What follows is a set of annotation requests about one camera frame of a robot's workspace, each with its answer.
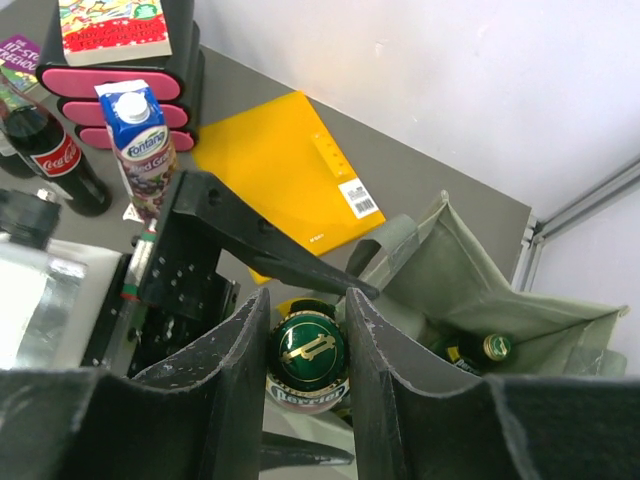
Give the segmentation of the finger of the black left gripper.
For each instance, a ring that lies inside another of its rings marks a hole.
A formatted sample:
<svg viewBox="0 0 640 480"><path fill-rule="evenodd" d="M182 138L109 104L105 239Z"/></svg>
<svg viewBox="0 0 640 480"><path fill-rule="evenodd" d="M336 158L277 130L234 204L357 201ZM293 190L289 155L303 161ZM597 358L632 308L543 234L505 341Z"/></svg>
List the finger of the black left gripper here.
<svg viewBox="0 0 640 480"><path fill-rule="evenodd" d="M286 467L343 466L353 463L355 455L325 444L263 432L260 446L260 469Z"/></svg>

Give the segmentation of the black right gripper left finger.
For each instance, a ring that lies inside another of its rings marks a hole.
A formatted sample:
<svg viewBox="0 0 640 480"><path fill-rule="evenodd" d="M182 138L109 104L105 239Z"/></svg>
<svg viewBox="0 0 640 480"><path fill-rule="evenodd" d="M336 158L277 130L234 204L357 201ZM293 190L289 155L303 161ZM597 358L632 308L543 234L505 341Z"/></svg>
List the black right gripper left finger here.
<svg viewBox="0 0 640 480"><path fill-rule="evenodd" d="M1 375L5 479L255 479L270 298L132 379L105 369Z"/></svg>

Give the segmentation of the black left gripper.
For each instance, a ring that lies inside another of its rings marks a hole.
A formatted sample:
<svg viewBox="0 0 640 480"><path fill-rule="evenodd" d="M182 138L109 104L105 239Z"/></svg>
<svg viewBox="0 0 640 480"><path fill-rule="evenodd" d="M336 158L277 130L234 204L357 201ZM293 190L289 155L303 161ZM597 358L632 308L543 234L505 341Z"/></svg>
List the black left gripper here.
<svg viewBox="0 0 640 480"><path fill-rule="evenodd" d="M161 207L137 287L138 299L163 310L149 307L140 328L127 333L135 342L127 377L177 352L235 310L240 285L216 273L223 250L286 285L335 295L358 288L370 299L379 296L377 288L325 263L273 226L214 174L179 171ZM120 291L130 260L129 254L118 260L82 358L84 367L106 365L107 347L125 305Z"/></svg>

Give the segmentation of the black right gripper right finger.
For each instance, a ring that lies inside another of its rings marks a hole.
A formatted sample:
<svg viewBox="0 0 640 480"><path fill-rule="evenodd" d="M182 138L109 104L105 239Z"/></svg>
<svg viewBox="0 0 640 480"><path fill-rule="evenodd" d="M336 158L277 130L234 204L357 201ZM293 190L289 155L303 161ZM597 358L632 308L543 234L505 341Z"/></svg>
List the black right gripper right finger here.
<svg viewBox="0 0 640 480"><path fill-rule="evenodd" d="M635 479L639 383L599 377L609 351L578 350L573 376L476 377L345 298L362 479Z"/></svg>

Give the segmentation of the grape juice carton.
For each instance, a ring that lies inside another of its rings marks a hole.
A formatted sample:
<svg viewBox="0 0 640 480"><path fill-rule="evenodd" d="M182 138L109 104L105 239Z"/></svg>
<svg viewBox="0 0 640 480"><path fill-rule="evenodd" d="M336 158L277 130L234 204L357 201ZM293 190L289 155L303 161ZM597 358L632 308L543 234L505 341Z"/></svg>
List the grape juice carton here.
<svg viewBox="0 0 640 480"><path fill-rule="evenodd" d="M135 215L155 219L178 169L161 106L144 80L97 85L95 91Z"/></svg>

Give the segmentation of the green canvas bag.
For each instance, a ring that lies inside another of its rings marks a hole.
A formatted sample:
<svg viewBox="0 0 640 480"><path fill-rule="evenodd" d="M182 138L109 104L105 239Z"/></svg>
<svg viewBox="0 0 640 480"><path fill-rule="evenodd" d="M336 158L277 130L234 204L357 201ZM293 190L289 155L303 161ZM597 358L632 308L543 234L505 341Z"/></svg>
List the green canvas bag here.
<svg viewBox="0 0 640 480"><path fill-rule="evenodd" d="M458 332L503 334L512 342L509 359L482 375L573 376L573 353L609 351L599 377L630 378L625 357L610 349L624 306L594 304L514 290L476 237L441 196L420 222L401 215L363 238L347 272L379 290L369 299L387 322L431 351L443 337ZM327 295L346 330L346 294ZM354 425L340 430L355 450Z"/></svg>

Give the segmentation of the cola bottle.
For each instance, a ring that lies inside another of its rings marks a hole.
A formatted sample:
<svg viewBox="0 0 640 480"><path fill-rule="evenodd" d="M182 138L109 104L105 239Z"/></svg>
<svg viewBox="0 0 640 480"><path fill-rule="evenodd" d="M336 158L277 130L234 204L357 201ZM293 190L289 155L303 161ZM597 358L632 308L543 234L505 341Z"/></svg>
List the cola bottle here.
<svg viewBox="0 0 640 480"><path fill-rule="evenodd" d="M106 184L59 119L1 78L1 132L23 162L79 215L97 217L111 206Z"/></svg>
<svg viewBox="0 0 640 480"><path fill-rule="evenodd" d="M1 169L18 179L31 179L35 173L9 139L7 125L10 114L27 103L25 94L1 73Z"/></svg>

